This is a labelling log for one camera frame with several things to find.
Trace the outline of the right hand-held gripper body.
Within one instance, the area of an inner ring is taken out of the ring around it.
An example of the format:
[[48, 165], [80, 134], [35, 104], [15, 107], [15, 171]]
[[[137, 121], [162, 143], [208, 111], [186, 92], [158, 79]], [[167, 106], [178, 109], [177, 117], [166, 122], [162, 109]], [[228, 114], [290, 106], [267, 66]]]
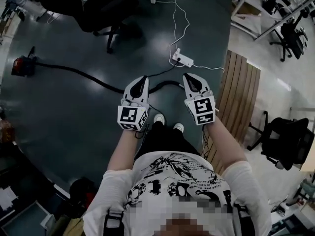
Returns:
[[216, 108], [214, 96], [186, 99], [184, 101], [190, 115], [196, 125], [204, 125], [215, 122]]

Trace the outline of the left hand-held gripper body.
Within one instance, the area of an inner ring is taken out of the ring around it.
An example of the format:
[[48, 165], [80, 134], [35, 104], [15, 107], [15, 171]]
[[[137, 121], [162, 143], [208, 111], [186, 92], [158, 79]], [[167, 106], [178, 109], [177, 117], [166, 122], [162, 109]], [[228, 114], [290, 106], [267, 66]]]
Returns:
[[118, 106], [117, 123], [123, 130], [141, 131], [147, 118], [149, 104], [121, 99]]

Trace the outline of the person's right forearm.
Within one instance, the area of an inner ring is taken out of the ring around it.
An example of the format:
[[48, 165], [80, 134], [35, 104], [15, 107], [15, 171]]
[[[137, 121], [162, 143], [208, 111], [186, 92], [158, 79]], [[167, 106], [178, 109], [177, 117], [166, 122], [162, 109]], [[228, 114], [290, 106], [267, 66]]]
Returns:
[[247, 160], [243, 149], [220, 119], [217, 118], [214, 122], [207, 124], [206, 128], [225, 169], [237, 162]]

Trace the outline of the person's left forearm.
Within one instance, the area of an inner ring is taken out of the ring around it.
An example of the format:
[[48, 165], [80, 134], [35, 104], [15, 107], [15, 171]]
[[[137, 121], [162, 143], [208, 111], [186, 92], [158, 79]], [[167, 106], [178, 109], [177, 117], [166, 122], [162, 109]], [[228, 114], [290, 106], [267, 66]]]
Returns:
[[119, 142], [110, 158], [107, 166], [108, 171], [131, 170], [137, 151], [138, 139], [136, 132], [124, 130]]

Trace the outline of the red vacuum cleaner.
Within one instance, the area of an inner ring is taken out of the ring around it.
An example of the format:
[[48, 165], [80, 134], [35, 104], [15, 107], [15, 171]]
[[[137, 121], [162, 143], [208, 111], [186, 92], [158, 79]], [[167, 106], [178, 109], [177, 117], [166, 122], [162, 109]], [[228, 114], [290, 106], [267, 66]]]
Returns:
[[20, 77], [29, 77], [35, 73], [35, 65], [37, 61], [37, 56], [34, 55], [35, 47], [33, 46], [28, 54], [28, 56], [20, 56], [15, 59], [11, 75]]

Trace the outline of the wooden slatted board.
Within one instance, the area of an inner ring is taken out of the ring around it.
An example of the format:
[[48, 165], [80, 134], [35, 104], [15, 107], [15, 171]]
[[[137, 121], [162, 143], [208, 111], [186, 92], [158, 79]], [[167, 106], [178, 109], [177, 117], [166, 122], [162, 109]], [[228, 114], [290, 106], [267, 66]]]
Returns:
[[260, 75], [260, 69], [249, 64], [245, 57], [227, 51], [216, 98], [217, 117], [239, 144], [244, 142], [253, 115]]

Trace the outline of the black trousers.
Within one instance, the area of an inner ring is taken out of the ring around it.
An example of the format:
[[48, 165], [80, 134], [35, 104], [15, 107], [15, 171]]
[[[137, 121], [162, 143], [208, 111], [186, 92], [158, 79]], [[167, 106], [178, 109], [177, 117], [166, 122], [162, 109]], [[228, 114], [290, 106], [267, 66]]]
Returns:
[[178, 151], [199, 155], [200, 153], [183, 136], [179, 129], [170, 129], [156, 121], [147, 133], [134, 161], [140, 156], [156, 151]]

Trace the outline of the white printed t-shirt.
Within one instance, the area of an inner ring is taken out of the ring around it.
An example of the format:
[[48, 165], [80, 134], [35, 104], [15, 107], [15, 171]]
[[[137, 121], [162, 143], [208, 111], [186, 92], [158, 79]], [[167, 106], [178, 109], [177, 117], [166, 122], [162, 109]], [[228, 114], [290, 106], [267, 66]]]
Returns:
[[190, 219], [214, 236], [267, 236], [271, 213], [246, 161], [217, 175], [198, 155], [156, 151], [133, 169], [106, 171], [83, 221], [86, 236], [103, 236], [105, 217], [117, 212], [124, 236], [154, 236], [172, 219]]

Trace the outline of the brown cardboard box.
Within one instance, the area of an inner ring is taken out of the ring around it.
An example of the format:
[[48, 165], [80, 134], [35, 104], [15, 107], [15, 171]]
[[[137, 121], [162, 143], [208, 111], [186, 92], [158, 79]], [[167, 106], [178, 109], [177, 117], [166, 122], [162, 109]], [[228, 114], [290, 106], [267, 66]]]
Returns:
[[248, 4], [247, 2], [244, 2], [242, 6], [239, 8], [239, 10], [237, 11], [237, 14], [259, 16], [261, 14], [261, 11], [255, 8], [254, 6]]

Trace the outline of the black mesh office chair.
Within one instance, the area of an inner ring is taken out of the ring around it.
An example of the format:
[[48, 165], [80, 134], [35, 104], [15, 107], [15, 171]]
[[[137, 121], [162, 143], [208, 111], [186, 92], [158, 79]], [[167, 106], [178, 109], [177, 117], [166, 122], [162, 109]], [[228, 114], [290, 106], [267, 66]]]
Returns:
[[293, 165], [305, 163], [311, 150], [315, 134], [309, 128], [309, 119], [275, 118], [268, 121], [268, 112], [264, 111], [264, 129], [249, 124], [249, 128], [260, 134], [259, 139], [247, 150], [252, 151], [261, 145], [261, 154], [280, 170], [290, 170]]

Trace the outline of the black red bag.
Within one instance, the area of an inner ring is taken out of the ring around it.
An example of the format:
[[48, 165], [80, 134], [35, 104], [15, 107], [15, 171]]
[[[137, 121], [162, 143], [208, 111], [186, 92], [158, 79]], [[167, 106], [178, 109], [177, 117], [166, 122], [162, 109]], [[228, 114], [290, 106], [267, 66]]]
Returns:
[[95, 183], [86, 177], [75, 180], [69, 190], [70, 217], [81, 217], [93, 201], [97, 189]]

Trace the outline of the person's neck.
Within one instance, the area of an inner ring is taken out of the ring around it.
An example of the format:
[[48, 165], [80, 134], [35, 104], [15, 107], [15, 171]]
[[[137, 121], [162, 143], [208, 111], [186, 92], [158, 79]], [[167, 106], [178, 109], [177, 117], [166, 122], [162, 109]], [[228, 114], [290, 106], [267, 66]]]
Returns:
[[172, 219], [166, 225], [167, 236], [207, 236], [202, 226], [190, 219]]

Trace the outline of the white metal desk frame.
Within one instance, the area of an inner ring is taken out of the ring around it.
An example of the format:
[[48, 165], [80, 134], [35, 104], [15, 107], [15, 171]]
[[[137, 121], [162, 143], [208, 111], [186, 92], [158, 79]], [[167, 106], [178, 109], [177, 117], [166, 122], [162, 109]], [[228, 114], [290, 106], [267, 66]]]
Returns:
[[[237, 14], [244, 2], [260, 10], [261, 14]], [[315, 0], [232, 0], [232, 5], [231, 25], [255, 40], [295, 19], [302, 9], [315, 10]]]

